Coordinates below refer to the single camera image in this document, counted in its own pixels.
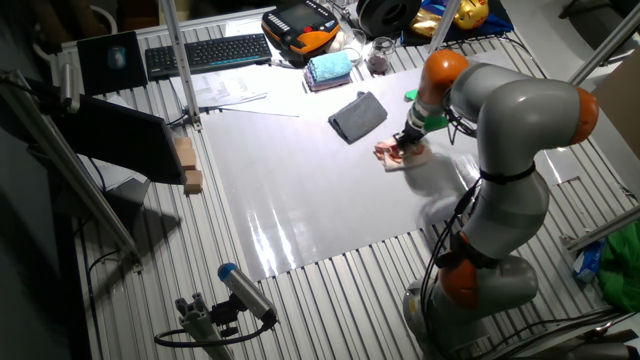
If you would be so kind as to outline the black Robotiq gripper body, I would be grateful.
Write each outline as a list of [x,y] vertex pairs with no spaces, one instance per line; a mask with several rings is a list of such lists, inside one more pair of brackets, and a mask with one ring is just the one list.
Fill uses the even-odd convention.
[[406,124],[401,133],[404,134],[404,145],[416,144],[425,136],[421,128],[415,128],[411,124]]

